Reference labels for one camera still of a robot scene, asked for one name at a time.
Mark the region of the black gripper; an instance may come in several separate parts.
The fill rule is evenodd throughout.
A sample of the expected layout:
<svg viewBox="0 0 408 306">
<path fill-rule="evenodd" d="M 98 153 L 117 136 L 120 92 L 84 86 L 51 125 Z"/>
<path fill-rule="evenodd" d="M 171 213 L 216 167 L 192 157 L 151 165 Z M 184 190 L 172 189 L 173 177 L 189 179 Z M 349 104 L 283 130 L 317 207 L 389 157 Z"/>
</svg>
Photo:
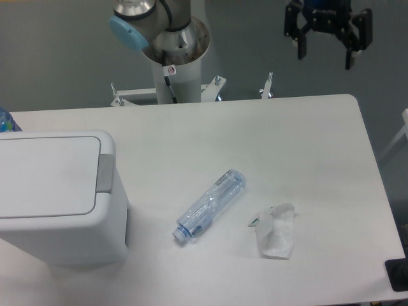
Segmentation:
<svg viewBox="0 0 408 306">
<path fill-rule="evenodd" d="M 306 20 L 298 26 L 298 15 Z M 354 58 L 366 50 L 373 41 L 373 11 L 365 8 L 359 13 L 351 12 L 351 1 L 304 0 L 290 1 L 285 7 L 284 35 L 297 43 L 297 58 L 307 55 L 306 34 L 315 32 L 340 35 L 346 48 L 345 69 L 350 70 Z"/>
</svg>

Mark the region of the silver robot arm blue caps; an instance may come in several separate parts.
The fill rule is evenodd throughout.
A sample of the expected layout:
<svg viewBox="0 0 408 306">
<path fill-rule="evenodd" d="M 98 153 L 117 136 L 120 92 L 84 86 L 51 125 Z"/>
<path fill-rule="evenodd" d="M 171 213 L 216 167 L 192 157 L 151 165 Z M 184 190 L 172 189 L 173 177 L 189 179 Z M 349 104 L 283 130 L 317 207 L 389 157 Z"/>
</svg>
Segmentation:
<svg viewBox="0 0 408 306">
<path fill-rule="evenodd" d="M 109 26 L 125 46 L 163 66 L 198 60 L 210 42 L 205 26 L 191 15 L 190 1 L 114 1 Z M 373 41 L 373 13 L 370 8 L 353 13 L 350 1 L 290 1 L 284 35 L 296 43 L 299 60 L 307 55 L 309 31 L 336 36 L 350 69 L 354 54 Z"/>
</svg>

